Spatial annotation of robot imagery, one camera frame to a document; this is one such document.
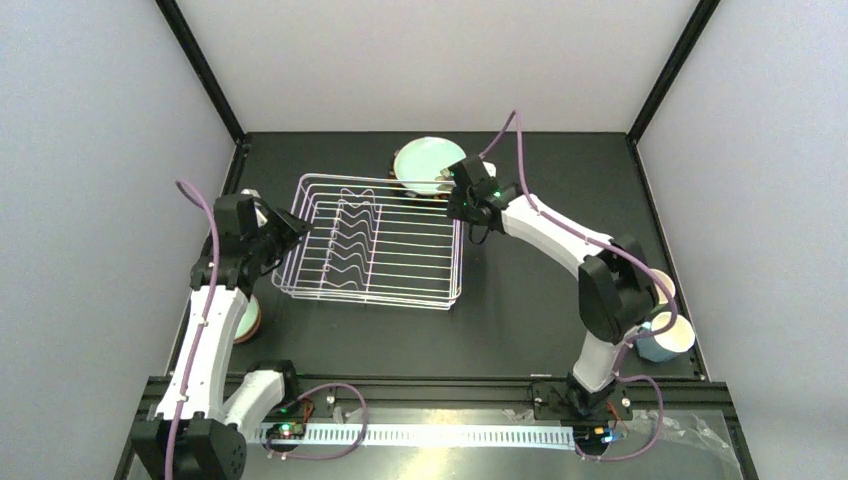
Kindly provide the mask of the mint green flower plate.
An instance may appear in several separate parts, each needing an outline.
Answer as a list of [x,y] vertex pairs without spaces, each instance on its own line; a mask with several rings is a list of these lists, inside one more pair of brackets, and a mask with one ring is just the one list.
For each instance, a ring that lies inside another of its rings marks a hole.
[[408,142],[396,153],[393,172],[412,193],[436,196],[452,189],[450,179],[444,180],[442,171],[465,158],[463,148],[449,139],[422,137]]

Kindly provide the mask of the white wire dish rack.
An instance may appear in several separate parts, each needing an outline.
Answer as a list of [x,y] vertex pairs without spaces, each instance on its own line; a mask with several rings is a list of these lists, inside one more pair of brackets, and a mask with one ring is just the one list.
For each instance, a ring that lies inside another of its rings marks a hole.
[[292,213],[313,229],[272,275],[296,299],[449,310],[462,291],[464,225],[447,200],[393,194],[389,179],[310,173]]

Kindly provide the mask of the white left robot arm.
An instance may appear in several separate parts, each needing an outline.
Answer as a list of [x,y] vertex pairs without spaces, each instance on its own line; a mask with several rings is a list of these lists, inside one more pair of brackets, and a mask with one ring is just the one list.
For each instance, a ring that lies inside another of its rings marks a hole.
[[256,282],[312,226],[249,189],[219,197],[211,213],[211,251],[190,273],[190,313],[174,375],[155,411],[130,430],[153,479],[241,478],[248,441],[273,407],[296,396],[289,360],[255,364],[231,395],[225,383]]

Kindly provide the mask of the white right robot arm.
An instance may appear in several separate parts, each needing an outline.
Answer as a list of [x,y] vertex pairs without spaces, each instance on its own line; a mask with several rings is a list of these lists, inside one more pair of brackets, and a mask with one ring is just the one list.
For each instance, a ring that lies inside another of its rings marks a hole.
[[609,391],[627,340],[658,306],[657,277],[634,238],[611,238],[588,229],[521,185],[500,185],[490,168],[490,163],[468,157],[440,171],[450,193],[446,214],[522,240],[576,279],[586,337],[568,383],[574,403],[587,408]]

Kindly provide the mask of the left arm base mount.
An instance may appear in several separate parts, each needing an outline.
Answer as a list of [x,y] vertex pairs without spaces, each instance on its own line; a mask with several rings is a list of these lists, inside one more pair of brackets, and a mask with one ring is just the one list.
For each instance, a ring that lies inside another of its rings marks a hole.
[[[321,385],[321,390],[328,390],[327,399],[325,403],[330,405],[334,403],[334,400],[331,399],[338,390],[337,385]],[[279,413],[281,413],[284,417],[284,420],[289,420],[290,418],[294,418],[294,421],[291,421],[290,424],[299,423],[305,425],[308,422],[308,419],[314,413],[315,402],[310,398],[310,395],[316,392],[319,392],[320,389],[316,387],[313,390],[310,390],[300,397],[289,401],[288,403],[284,403],[281,406],[275,407]],[[261,444],[263,448],[267,452],[268,459],[278,459],[278,460],[306,460],[306,461],[328,461],[340,458],[345,455],[345,451],[338,451],[332,454],[323,454],[323,455],[305,455],[301,453],[294,453],[296,449],[296,445],[282,445],[279,447],[275,447],[272,443],[274,439],[283,439],[290,434],[290,431],[286,430],[282,431],[281,427],[271,427],[264,435],[264,439]]]

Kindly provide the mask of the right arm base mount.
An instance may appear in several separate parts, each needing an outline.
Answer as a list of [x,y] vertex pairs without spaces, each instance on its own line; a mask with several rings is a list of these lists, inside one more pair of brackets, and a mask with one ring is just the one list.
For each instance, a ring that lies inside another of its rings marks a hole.
[[571,376],[536,379],[528,387],[528,397],[535,420],[571,428],[575,445],[588,456],[603,456],[629,435],[630,400],[616,381],[589,392]]

